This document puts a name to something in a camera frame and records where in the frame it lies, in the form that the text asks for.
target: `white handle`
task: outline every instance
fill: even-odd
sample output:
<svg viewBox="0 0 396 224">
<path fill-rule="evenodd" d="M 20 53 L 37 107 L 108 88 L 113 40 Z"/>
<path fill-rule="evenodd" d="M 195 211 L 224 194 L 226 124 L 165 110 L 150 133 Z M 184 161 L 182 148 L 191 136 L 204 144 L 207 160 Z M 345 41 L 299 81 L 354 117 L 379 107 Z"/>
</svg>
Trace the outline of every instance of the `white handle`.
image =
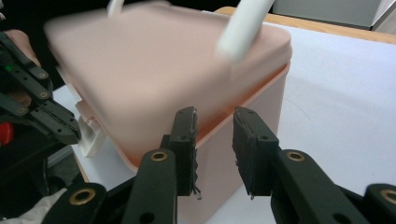
<svg viewBox="0 0 396 224">
<path fill-rule="evenodd" d="M 107 17 L 112 18 L 121 14 L 124 0 L 110 0 L 107 4 Z"/>
<path fill-rule="evenodd" d="M 242 0 L 219 39 L 216 53 L 233 63 L 241 61 L 275 0 Z"/>
</svg>

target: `brass screw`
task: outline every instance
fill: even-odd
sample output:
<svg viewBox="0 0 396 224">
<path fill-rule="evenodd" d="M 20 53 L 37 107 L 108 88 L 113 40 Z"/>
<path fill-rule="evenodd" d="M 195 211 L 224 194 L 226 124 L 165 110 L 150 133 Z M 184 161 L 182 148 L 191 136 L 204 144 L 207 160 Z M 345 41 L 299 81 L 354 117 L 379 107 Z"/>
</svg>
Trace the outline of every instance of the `brass screw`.
<svg viewBox="0 0 396 224">
<path fill-rule="evenodd" d="M 388 202 L 396 204 L 396 190 L 392 190 L 392 189 L 381 189 L 380 191 L 382 197 L 384 197 Z"/>
<path fill-rule="evenodd" d="M 79 189 L 70 196 L 69 202 L 73 205 L 82 205 L 92 200 L 95 194 L 94 189 Z"/>
<path fill-rule="evenodd" d="M 168 158 L 168 154 L 164 152 L 155 152 L 151 154 L 150 158 L 152 161 L 164 161 Z"/>
<path fill-rule="evenodd" d="M 286 156 L 292 161 L 304 161 L 305 156 L 299 152 L 290 151 L 286 154 Z"/>
</svg>

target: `white table surface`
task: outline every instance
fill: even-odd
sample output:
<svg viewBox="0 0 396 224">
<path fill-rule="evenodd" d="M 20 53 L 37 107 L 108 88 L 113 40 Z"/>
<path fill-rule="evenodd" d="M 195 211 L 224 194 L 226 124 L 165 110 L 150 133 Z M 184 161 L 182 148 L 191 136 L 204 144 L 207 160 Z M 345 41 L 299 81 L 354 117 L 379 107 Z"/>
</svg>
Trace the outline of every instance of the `white table surface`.
<svg viewBox="0 0 396 224">
<path fill-rule="evenodd" d="M 359 194 L 372 183 L 396 185 L 396 45 L 277 26 L 293 46 L 280 146 L 308 153 L 333 182 Z M 55 99 L 77 113 L 67 88 Z M 107 189 L 134 175 L 108 140 L 94 158 L 74 150 L 90 181 Z M 206 223 L 275 221 L 269 198 L 251 201 L 241 187 Z"/>
</svg>

